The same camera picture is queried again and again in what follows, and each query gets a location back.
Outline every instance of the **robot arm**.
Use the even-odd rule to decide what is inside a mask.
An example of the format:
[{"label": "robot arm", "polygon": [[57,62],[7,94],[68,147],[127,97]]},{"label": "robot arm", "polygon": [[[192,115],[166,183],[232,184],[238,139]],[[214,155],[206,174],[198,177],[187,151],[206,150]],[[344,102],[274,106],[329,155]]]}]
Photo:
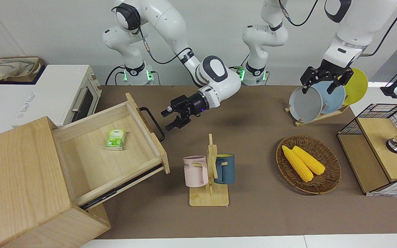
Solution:
[{"label": "robot arm", "polygon": [[283,26],[283,14],[278,0],[264,0],[261,17],[268,25],[249,25],[243,30],[243,42],[249,47],[249,59],[244,63],[243,83],[258,85],[263,80],[269,54],[263,47],[280,47],[287,42],[288,31]]},{"label": "robot arm", "polygon": [[351,63],[362,55],[375,33],[384,26],[397,7],[397,0],[340,0],[340,3],[336,14],[326,11],[332,21],[340,24],[340,28],[324,54],[320,67],[314,69],[309,66],[300,78],[304,93],[311,85],[321,81],[333,81],[327,89],[329,94],[336,87],[346,85],[353,75]]},{"label": "robot arm", "polygon": [[[235,94],[241,86],[238,74],[231,71],[223,61],[214,56],[200,62],[186,41],[186,23],[180,13],[167,0],[116,0],[116,17],[128,32],[138,33],[145,23],[150,23],[164,38],[172,51],[188,69],[194,83],[201,87],[190,97],[180,96],[171,101],[165,117],[173,112],[178,116],[166,128],[182,128],[188,124],[191,115],[209,108],[216,108],[220,102]],[[150,47],[142,37],[146,50],[152,56]]]},{"label": "robot arm", "polygon": [[[148,36],[148,26],[142,26],[142,35]],[[141,41],[140,34],[124,31],[120,26],[107,29],[102,35],[105,45],[122,55],[125,73],[130,85],[145,85],[148,83],[146,71],[148,65],[142,58],[142,53],[132,44]]]}]

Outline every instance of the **white wall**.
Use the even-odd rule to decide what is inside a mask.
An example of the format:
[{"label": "white wall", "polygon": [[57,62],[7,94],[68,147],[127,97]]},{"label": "white wall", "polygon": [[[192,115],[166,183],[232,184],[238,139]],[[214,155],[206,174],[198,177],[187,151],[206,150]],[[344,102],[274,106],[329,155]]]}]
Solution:
[{"label": "white wall", "polygon": [[[170,2],[186,20],[189,46],[197,57],[203,59],[214,54],[228,66],[240,64],[248,53],[241,40],[243,28],[248,24],[264,24],[260,18],[263,0]],[[307,66],[319,66],[338,25],[324,14],[323,2],[318,3],[304,26],[292,27],[284,22],[289,30],[289,42],[283,47],[268,48],[269,83],[299,84]],[[287,8],[293,21],[301,22],[313,3],[290,0]],[[37,55],[50,64],[91,64],[103,81],[111,68],[122,63],[120,55],[105,47],[101,38],[104,30],[115,25],[114,14],[110,12],[112,4],[113,0],[0,0],[0,57]],[[385,29],[376,35],[376,43],[384,33]],[[173,55],[157,33],[152,32],[147,41],[160,61]],[[368,51],[373,51],[376,45],[370,45]],[[371,78],[396,49],[397,25],[375,56],[360,58],[354,66]],[[179,61],[152,65],[161,73],[163,84],[192,84]]]}]

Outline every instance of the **woven tray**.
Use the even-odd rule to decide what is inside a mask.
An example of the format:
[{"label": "woven tray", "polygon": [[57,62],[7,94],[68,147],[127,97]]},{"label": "woven tray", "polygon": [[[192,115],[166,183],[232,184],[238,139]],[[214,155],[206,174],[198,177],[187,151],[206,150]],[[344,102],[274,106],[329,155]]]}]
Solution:
[{"label": "woven tray", "polygon": [[[299,146],[308,154],[321,162],[326,170],[310,182],[304,182],[292,168],[283,153],[282,145],[289,147]],[[341,180],[341,166],[335,154],[321,141],[306,135],[292,135],[280,142],[277,148],[277,165],[284,178],[294,187],[311,194],[328,193],[337,187]]]}]

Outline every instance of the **blue mug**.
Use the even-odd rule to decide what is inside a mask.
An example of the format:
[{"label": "blue mug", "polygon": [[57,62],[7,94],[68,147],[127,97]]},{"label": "blue mug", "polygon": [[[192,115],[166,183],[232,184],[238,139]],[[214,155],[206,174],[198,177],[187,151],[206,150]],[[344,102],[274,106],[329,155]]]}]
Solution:
[{"label": "blue mug", "polygon": [[215,162],[218,178],[214,182],[221,185],[230,185],[235,182],[235,155],[218,154]]}]

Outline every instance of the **corn cob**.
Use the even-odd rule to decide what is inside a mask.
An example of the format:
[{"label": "corn cob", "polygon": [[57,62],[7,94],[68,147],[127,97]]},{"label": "corn cob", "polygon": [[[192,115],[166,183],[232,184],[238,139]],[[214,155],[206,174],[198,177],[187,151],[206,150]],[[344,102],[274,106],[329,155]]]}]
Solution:
[{"label": "corn cob", "polygon": [[321,175],[326,170],[322,163],[320,163],[300,147],[294,146],[292,151],[307,165],[311,171],[313,171],[313,173]]},{"label": "corn cob", "polygon": [[313,178],[312,172],[307,168],[304,162],[287,146],[282,146],[283,152],[293,169],[298,173],[304,182],[309,182]]}]

